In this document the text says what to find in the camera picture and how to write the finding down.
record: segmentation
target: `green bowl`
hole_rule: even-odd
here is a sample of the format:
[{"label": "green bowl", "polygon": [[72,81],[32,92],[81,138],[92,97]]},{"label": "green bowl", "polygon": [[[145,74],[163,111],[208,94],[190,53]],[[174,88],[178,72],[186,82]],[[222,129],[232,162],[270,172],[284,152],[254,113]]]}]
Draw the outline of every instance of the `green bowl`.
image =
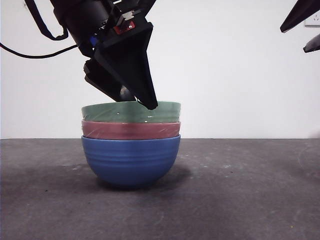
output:
[{"label": "green bowl", "polygon": [[149,110],[137,101],[102,103],[82,108],[86,121],[105,123],[177,123],[180,103],[158,101],[158,107]]}]

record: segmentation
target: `white wall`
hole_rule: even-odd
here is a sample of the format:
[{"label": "white wall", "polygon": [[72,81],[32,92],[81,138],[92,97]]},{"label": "white wall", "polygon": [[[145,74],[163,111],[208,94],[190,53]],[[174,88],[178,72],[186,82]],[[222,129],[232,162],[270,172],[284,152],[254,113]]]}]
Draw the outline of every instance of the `white wall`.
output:
[{"label": "white wall", "polygon": [[[320,29],[280,25],[296,0],[158,0],[148,49],[158,100],[182,103],[185,138],[308,138],[320,132]],[[37,1],[60,33],[49,0]],[[1,1],[1,42],[25,54],[73,45],[42,36],[23,0]],[[1,52],[1,138],[79,138],[81,107],[111,102],[85,82],[77,49]]]}]

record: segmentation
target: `wall outlet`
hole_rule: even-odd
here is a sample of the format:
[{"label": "wall outlet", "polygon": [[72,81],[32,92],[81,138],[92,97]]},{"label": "wall outlet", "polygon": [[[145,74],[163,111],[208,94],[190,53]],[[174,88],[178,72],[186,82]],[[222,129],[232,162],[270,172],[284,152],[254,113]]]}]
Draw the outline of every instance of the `wall outlet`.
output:
[{"label": "wall outlet", "polygon": [[320,11],[313,14],[311,17],[304,21],[306,27],[316,27],[320,28]]}]

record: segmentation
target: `red bowl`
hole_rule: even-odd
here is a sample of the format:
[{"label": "red bowl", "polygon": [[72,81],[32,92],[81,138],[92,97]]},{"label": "red bowl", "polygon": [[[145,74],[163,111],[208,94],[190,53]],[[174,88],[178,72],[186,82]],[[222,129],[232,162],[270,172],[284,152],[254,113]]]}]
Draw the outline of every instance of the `red bowl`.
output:
[{"label": "red bowl", "polygon": [[180,122],[121,123],[82,120],[83,136],[102,140],[168,139],[179,135]]}]

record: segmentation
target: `stacked bowls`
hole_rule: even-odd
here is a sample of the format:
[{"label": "stacked bowls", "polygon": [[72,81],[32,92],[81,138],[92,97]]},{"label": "stacked bowls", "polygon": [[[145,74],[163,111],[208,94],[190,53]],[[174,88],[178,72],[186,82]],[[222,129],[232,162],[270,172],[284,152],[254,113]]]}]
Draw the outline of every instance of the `stacked bowls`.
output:
[{"label": "stacked bowls", "polygon": [[87,162],[118,188],[152,185],[173,166],[180,144],[180,104],[158,102],[148,110],[136,101],[82,108],[82,144]]}]

